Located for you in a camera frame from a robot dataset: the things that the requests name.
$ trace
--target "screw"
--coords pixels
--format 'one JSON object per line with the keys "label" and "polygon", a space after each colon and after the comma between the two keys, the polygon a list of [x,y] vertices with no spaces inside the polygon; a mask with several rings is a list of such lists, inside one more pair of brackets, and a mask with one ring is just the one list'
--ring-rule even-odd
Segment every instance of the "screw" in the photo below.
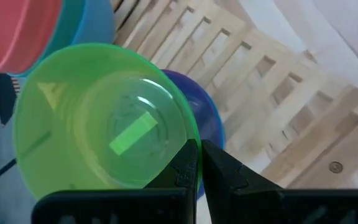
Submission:
{"label": "screw", "polygon": [[343,171],[343,165],[340,162],[332,162],[329,164],[329,170],[334,174],[339,174]]}

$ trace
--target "blue bowl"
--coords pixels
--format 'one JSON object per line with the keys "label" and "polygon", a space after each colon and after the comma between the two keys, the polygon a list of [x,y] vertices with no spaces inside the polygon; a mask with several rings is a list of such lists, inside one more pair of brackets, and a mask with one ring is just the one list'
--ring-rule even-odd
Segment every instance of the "blue bowl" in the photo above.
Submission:
{"label": "blue bowl", "polygon": [[62,11],[56,25],[55,32],[52,35],[48,45],[42,55],[28,70],[21,74],[9,75],[12,77],[27,77],[41,61],[57,50],[69,46],[77,33],[80,21],[83,15],[86,0],[63,0]]}
{"label": "blue bowl", "polygon": [[[218,109],[208,93],[195,81],[177,72],[163,70],[171,81],[185,95],[196,118],[197,128],[201,140],[210,140],[221,149],[225,147],[225,135]],[[205,194],[204,184],[201,182],[197,198]]]}
{"label": "blue bowl", "polygon": [[112,44],[115,36],[114,11],[109,0],[85,0],[85,10],[72,45]]}

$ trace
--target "stacked bowls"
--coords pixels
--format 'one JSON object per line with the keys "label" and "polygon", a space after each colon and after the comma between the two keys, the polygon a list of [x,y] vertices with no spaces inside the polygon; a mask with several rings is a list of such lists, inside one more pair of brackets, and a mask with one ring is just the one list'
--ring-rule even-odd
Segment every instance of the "stacked bowls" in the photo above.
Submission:
{"label": "stacked bowls", "polygon": [[0,0],[0,73],[26,77],[56,50],[114,38],[109,0]]}
{"label": "stacked bowls", "polygon": [[37,199],[59,190],[141,189],[188,139],[201,152],[183,93],[149,61],[114,45],[53,53],[16,105],[17,163]]}

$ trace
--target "wooden slat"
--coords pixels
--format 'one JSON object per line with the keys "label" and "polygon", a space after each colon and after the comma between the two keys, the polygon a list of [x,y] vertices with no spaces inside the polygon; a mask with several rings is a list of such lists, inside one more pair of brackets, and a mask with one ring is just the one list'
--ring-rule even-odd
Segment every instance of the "wooden slat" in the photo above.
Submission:
{"label": "wooden slat", "polygon": [[253,46],[248,52],[244,64],[239,68],[233,68],[227,73],[226,80],[212,97],[218,109],[225,106],[226,102],[233,94],[235,94],[250,75],[251,71],[253,71],[257,64],[263,60],[265,52],[269,47],[269,44],[264,42],[260,42],[258,45]]}
{"label": "wooden slat", "polygon": [[[282,55],[280,52],[277,52],[276,49],[270,49],[270,51],[274,51],[269,52],[271,55]],[[244,96],[244,101],[241,102],[240,106],[237,107],[224,122],[226,139],[228,141],[241,126],[251,127],[255,124],[255,120],[252,121],[251,119],[252,116],[258,113],[264,103],[269,100],[274,90],[288,76],[290,72],[289,68],[293,62],[294,60],[291,58],[282,57],[278,63],[267,72],[266,76],[264,76],[260,82],[260,85],[251,94]]]}
{"label": "wooden slat", "polygon": [[111,3],[111,6],[112,6],[112,9],[115,11],[117,11],[118,9],[118,6],[121,4],[123,0],[110,0],[110,3]]}
{"label": "wooden slat", "polygon": [[358,106],[358,89],[349,87],[342,92],[318,119],[303,131],[297,141],[278,155],[262,175],[282,186],[287,186],[312,161],[305,157],[313,150],[321,153],[338,136],[335,127]]}
{"label": "wooden slat", "polygon": [[161,47],[163,42],[167,39],[175,24],[186,12],[186,6],[182,4],[177,4],[173,11],[168,15],[166,19],[160,19],[155,27],[156,31],[150,37],[150,41],[145,43],[145,49],[139,53],[150,60],[154,57],[157,50]]}
{"label": "wooden slat", "polygon": [[210,27],[201,36],[200,41],[195,43],[194,49],[191,51],[189,57],[176,58],[179,61],[177,67],[168,66],[170,70],[177,71],[182,74],[187,74],[191,68],[196,64],[197,60],[204,54],[206,49],[213,43],[214,39],[219,35],[222,30],[222,11],[218,12],[216,18],[213,18]]}
{"label": "wooden slat", "polygon": [[[329,170],[332,162],[340,162],[343,171],[335,174]],[[307,172],[297,180],[294,188],[337,188],[358,168],[358,127],[324,157],[316,161]]]}
{"label": "wooden slat", "polygon": [[261,118],[257,127],[250,127],[256,131],[251,135],[243,135],[244,145],[241,148],[249,151],[249,155],[259,153],[273,136],[280,133],[289,124],[325,81],[326,76],[315,74],[301,83],[268,118]]}
{"label": "wooden slat", "polygon": [[116,21],[116,30],[118,30],[125,19],[128,17],[131,9],[136,5],[137,0],[124,0],[120,8],[116,11],[114,19]]}
{"label": "wooden slat", "polygon": [[134,9],[131,16],[125,22],[124,26],[118,31],[117,39],[115,44],[124,45],[132,31],[135,29],[136,24],[139,22],[140,18],[143,16],[147,6],[151,3],[150,0],[141,0]]}
{"label": "wooden slat", "polygon": [[191,20],[185,24],[174,43],[162,55],[161,59],[157,62],[157,66],[159,68],[167,68],[202,21],[205,18],[214,18],[218,11],[219,8],[214,4],[211,5],[209,1],[204,0],[198,5]]}
{"label": "wooden slat", "polygon": [[187,74],[193,68],[195,63],[205,53],[211,44],[213,44],[215,38],[221,31],[225,31],[228,35],[239,32],[246,27],[243,21],[233,17],[226,10],[219,10],[218,14],[212,20],[210,27],[204,32],[203,36],[195,42],[195,49],[192,50],[190,57],[176,58],[180,60],[177,67],[170,69],[176,70],[180,73]]}
{"label": "wooden slat", "polygon": [[[218,74],[218,72],[223,68],[224,64],[229,60],[229,58],[236,52],[240,47],[244,36],[248,33],[245,27],[243,27],[239,32],[231,34],[227,41],[224,43],[220,52],[217,53],[216,60],[211,63],[210,66],[203,69],[200,76],[196,78],[196,81],[204,88],[206,88],[213,80],[213,78]],[[190,73],[190,77],[195,77],[198,74]]]}
{"label": "wooden slat", "polygon": [[137,49],[142,45],[143,41],[147,37],[147,35],[150,33],[150,31],[153,29],[154,25],[156,24],[157,20],[160,18],[164,10],[168,7],[168,5],[171,3],[171,0],[169,1],[156,1],[155,6],[148,12],[144,17],[144,22],[142,26],[137,30],[135,36],[131,40],[131,42],[128,44],[128,49],[131,49],[133,51],[137,51]]}
{"label": "wooden slat", "polygon": [[[233,17],[232,14],[227,12],[226,10],[220,10],[220,13],[223,13],[222,17],[225,19],[219,19],[222,23],[222,31],[218,34],[216,39],[211,43],[211,45],[207,48],[205,53],[197,60],[195,66],[188,71],[188,75],[194,75],[195,78],[198,77],[205,67],[209,67],[211,62],[214,62],[216,57],[221,52],[222,46],[227,43],[229,37],[233,34],[238,33],[240,30],[244,29],[246,23],[244,21],[239,20],[236,17]],[[209,86],[208,92],[215,92],[216,84],[212,82]]]}

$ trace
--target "gray surface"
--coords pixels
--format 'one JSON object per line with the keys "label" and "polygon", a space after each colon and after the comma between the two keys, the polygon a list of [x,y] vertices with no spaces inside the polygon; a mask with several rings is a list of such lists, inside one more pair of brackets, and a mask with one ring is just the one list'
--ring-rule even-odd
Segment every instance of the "gray surface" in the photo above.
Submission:
{"label": "gray surface", "polygon": [[[14,158],[12,120],[0,123],[0,168]],[[0,177],[0,224],[28,224],[35,199],[27,190],[17,166]]]}

